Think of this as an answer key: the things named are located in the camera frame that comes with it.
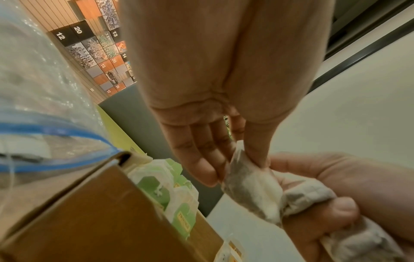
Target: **gray square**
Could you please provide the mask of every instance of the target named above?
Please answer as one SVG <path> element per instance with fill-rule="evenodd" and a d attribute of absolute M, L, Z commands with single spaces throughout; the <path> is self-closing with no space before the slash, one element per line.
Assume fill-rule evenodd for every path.
<path fill-rule="evenodd" d="M 115 67 L 115 69 L 118 72 L 118 74 L 123 74 L 123 73 L 128 71 L 125 64 L 117 66 L 117 67 Z"/>
<path fill-rule="evenodd" d="M 113 87 L 113 84 L 111 83 L 111 81 L 108 81 L 108 82 L 100 85 L 100 88 L 102 88 L 104 91 L 110 89 L 111 87 Z"/>
<path fill-rule="evenodd" d="M 96 77 L 98 75 L 102 75 L 103 74 L 103 71 L 100 69 L 99 66 L 93 66 L 93 67 L 91 67 L 89 69 L 86 69 L 86 71 L 88 72 L 88 74 L 90 76 L 92 76 L 92 78 L 94 78 L 94 77 Z"/>
<path fill-rule="evenodd" d="M 124 85 L 125 86 L 130 86 L 130 85 L 132 85 L 134 83 L 134 81 L 132 80 L 132 78 L 127 78 L 123 82 L 124 82 Z"/>

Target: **yellow-green surface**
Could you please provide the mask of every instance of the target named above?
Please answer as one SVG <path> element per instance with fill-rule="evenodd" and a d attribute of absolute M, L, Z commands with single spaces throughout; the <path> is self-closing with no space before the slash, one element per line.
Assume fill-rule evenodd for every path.
<path fill-rule="evenodd" d="M 110 116 L 99 106 L 96 106 L 102 122 L 109 134 L 109 140 L 112 144 L 118 148 L 126 151 L 136 151 L 137 153 L 144 154 L 144 151 L 138 147 L 137 144 L 112 120 Z"/>

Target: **black square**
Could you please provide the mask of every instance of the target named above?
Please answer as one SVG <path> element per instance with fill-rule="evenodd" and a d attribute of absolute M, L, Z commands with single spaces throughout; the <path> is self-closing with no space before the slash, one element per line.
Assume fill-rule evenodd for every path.
<path fill-rule="evenodd" d="M 111 30 L 110 32 L 111 32 L 111 36 L 112 36 L 113 40 L 115 41 L 115 43 L 118 43 L 118 42 L 124 40 L 123 37 L 122 37 L 122 34 L 121 34 L 121 28 Z"/>
<path fill-rule="evenodd" d="M 124 60 L 124 62 L 128 61 L 128 56 L 126 55 L 126 52 L 121 53 L 121 57 L 122 57 L 122 60 Z"/>
<path fill-rule="evenodd" d="M 73 30 L 75 35 L 79 38 L 80 41 L 83 41 L 83 40 L 86 40 L 88 38 L 95 36 L 86 21 L 80 21 L 78 23 L 71 24 L 69 26 Z"/>
<path fill-rule="evenodd" d="M 79 39 L 76 37 L 75 33 L 73 33 L 70 26 L 65 26 L 62 28 L 55 29 L 51 31 L 51 33 L 61 42 L 65 47 L 73 45 L 79 42 Z"/>

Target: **tea bag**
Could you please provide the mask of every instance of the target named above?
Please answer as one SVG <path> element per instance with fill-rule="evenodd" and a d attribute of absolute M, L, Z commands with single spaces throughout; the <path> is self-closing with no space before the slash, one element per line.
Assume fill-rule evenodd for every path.
<path fill-rule="evenodd" d="M 316 179 L 304 180 L 283 192 L 272 170 L 260 169 L 250 161 L 243 141 L 237 143 L 222 190 L 261 219 L 279 226 L 283 216 L 300 213 L 315 203 L 336 197 Z M 320 241 L 335 262 L 393 262 L 404 256 L 393 238 L 366 217 Z"/>

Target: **finger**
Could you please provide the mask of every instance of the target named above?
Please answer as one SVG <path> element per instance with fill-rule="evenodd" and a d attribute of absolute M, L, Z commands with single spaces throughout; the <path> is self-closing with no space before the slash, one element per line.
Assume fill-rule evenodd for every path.
<path fill-rule="evenodd" d="M 191 133 L 195 146 L 201 155 L 213 166 L 220 180 L 223 180 L 229 170 L 229 162 L 217 148 L 209 125 L 191 125 Z"/>
<path fill-rule="evenodd" d="M 283 228 L 305 261 L 319 257 L 319 239 L 349 226 L 359 218 L 359 209 L 349 197 L 332 199 L 283 219 Z"/>
<path fill-rule="evenodd" d="M 244 144 L 247 156 L 259 167 L 269 166 L 267 155 L 277 123 L 256 124 L 247 121 Z"/>
<path fill-rule="evenodd" d="M 229 117 L 230 123 L 230 131 L 232 132 L 232 137 L 234 141 L 243 140 L 243 136 L 245 133 L 245 125 L 246 120 L 241 116 L 230 116 Z"/>
<path fill-rule="evenodd" d="M 348 157 L 349 155 L 345 153 L 300 154 L 284 152 L 270 156 L 270 168 L 282 173 L 318 178 L 327 168 Z"/>
<path fill-rule="evenodd" d="M 217 172 L 198 151 L 190 127 L 161 124 L 161 129 L 183 167 L 204 185 L 215 186 L 218 181 Z"/>
<path fill-rule="evenodd" d="M 210 124 L 211 134 L 213 135 L 214 143 L 218 149 L 230 162 L 232 160 L 236 144 L 230 138 L 224 119 L 220 119 Z"/>

